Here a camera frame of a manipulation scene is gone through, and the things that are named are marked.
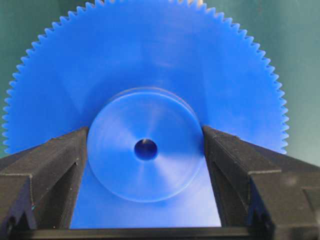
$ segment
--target green background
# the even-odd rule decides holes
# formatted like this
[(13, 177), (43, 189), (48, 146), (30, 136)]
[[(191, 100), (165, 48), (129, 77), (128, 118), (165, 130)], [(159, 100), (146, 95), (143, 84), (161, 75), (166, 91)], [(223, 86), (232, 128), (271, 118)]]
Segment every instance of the green background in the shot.
[[(84, 0), (0, 0), (0, 99), (31, 42), (51, 22)], [(280, 75), (287, 100), (287, 153), (320, 165), (320, 1), (319, 0), (205, 0), (261, 44)], [(0, 108), (5, 106), (0, 100)], [(0, 157), (5, 154), (0, 147)]]

